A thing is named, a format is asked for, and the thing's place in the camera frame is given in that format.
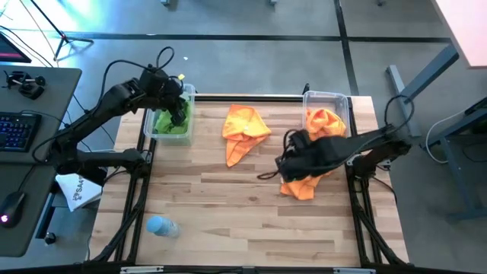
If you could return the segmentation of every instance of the water bottle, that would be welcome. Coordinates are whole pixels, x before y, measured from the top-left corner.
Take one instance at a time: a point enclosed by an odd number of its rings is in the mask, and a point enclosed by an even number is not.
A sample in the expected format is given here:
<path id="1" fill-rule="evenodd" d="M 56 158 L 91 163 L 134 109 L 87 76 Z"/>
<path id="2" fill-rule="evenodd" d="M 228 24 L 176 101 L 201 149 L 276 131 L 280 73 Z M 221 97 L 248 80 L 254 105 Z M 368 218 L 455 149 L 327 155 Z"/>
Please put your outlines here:
<path id="1" fill-rule="evenodd" d="M 157 236 L 179 237 L 180 227 L 168 218 L 153 216 L 147 220 L 147 231 Z"/>

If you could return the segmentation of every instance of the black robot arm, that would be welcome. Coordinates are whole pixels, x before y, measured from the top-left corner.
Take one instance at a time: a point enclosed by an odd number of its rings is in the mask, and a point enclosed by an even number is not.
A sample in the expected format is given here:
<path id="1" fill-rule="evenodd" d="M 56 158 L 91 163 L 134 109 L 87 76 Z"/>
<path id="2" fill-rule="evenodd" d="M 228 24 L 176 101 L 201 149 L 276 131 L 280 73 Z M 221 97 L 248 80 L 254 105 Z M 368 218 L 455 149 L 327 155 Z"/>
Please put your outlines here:
<path id="1" fill-rule="evenodd" d="M 135 113 L 139 108 L 167 110 L 171 122 L 180 125 L 186 118 L 182 92 L 183 87 L 173 77 L 149 65 L 140 79 L 111 87 L 93 110 L 60 130 L 52 143 L 48 164 L 58 174 L 77 173 L 101 186 L 106 176 L 101 167 L 124 167 L 127 172 L 143 177 L 148 172 L 148 163 L 142 151 L 130 148 L 120 153 L 84 152 L 76 148 L 77 144 L 111 118 Z"/>
<path id="2" fill-rule="evenodd" d="M 355 137 L 322 137 L 311 141 L 303 129 L 289 136 L 282 156 L 275 162 L 285 182 L 317 177 L 340 167 L 353 165 L 355 176 L 366 177 L 375 172 L 377 164 L 405 155 L 411 145 L 403 141 L 394 126 L 366 132 Z M 359 155 L 371 150 L 367 155 Z"/>

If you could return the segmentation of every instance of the concrete floor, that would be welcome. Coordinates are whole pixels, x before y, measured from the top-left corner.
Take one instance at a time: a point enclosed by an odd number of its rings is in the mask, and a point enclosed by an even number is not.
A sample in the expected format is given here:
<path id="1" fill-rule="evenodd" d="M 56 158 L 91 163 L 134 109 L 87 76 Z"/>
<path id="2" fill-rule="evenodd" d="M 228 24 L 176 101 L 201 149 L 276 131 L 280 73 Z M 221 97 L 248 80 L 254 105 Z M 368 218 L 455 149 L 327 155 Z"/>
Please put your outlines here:
<path id="1" fill-rule="evenodd" d="M 274 8 L 266 5 L 266 0 L 179 0 L 177 7 L 170 9 L 158 0 L 145 0 L 143 5 L 136 0 L 58 1 L 59 5 L 49 8 L 47 2 L 38 1 L 63 30 L 339 35 L 333 0 L 281 0 Z M 426 0 L 387 0 L 381 8 L 375 5 L 375 0 L 342 0 L 342 8 L 349 36 L 447 36 Z M 5 14 L 12 20 L 1 17 L 0 24 L 35 29 L 16 1 L 8 4 Z M 41 23 L 41 27 L 50 30 L 48 24 Z M 19 35 L 43 55 L 51 54 L 39 33 L 19 31 Z M 58 40 L 51 39 L 52 45 L 57 43 Z M 85 50 L 83 43 L 74 46 L 76 50 L 71 52 L 70 46 L 65 46 L 61 56 L 69 54 L 69 57 L 59 64 L 83 70 L 76 95 L 87 108 L 96 103 L 108 62 L 114 59 L 141 64 L 154 62 L 164 46 L 176 50 L 176 57 L 167 70 L 175 75 L 185 74 L 185 81 L 194 84 L 200 93 L 299 94 L 309 82 L 317 91 L 351 94 L 340 42 L 95 40 Z M 407 83 L 443 47 L 445 44 L 441 43 L 350 43 L 358 91 L 360 95 L 372 96 L 379 124 L 384 124 L 385 103 L 393 94 L 385 68 L 397 65 Z M 436 121 L 487 95 L 487 72 L 465 68 L 460 59 L 415 100 L 415 117 L 421 118 L 417 120 L 423 135 Z M 140 69 L 129 65 L 115 67 L 107 87 L 139 74 Z M 69 111 L 74 119 L 82 114 L 75 102 Z M 390 118 L 399 122 L 398 111 L 391 110 Z M 118 123 L 119 119 L 112 119 L 105 125 L 113 137 Z M 86 142 L 92 149 L 113 147 L 101 130 Z M 391 177 L 410 261 L 417 266 L 485 272 L 487 219 L 456 224 L 445 221 L 446 214 L 463 210 L 449 169 L 414 148 L 394 162 Z M 61 235 L 59 242 L 44 247 L 41 240 L 34 239 L 26 256 L 0 258 L 0 269 L 82 261 L 95 214 L 90 210 L 74 213 L 56 210 L 49 230 Z"/>

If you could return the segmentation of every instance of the wooden table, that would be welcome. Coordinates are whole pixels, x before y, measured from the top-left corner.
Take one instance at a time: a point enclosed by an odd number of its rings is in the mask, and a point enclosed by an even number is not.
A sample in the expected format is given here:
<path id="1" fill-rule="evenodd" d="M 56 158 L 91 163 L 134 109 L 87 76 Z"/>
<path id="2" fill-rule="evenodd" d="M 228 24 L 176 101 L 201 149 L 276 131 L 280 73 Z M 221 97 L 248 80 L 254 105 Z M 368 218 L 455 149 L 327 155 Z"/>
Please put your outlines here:
<path id="1" fill-rule="evenodd" d="M 372 99 L 353 97 L 352 102 L 358 132 L 376 129 Z M 275 170 L 274 158 L 282 153 L 285 131 L 301 127 L 302 103 L 241 103 L 255 107 L 272 134 L 228 168 L 221 129 L 230 104 L 197 101 L 193 146 L 156 147 L 136 263 L 359 266 L 345 168 L 322 179 L 311 201 L 279 194 L 277 177 L 256 179 L 257 174 Z M 142 115 L 139 111 L 122 118 L 116 150 L 136 146 Z M 390 183 L 385 172 L 377 177 Z M 128 182 L 128 175 L 119 175 L 104 187 L 91 237 L 92 256 L 101 252 L 120 225 Z M 408 261 L 393 194 L 373 180 L 369 190 L 378 231 Z M 180 237 L 148 233 L 145 222 L 153 215 L 177 222 Z M 365 238 L 370 251 L 368 235 Z"/>

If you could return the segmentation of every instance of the computer mouse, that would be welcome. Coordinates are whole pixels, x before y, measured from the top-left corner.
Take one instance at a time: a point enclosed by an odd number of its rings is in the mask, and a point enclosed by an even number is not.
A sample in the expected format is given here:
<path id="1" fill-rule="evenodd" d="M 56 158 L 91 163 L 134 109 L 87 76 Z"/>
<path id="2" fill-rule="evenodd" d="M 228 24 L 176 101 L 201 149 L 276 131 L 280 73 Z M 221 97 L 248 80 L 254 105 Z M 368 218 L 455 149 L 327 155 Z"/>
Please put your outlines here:
<path id="1" fill-rule="evenodd" d="M 17 191 L 8 194 L 0 205 L 0 225 L 13 228 L 21 220 L 25 193 Z"/>

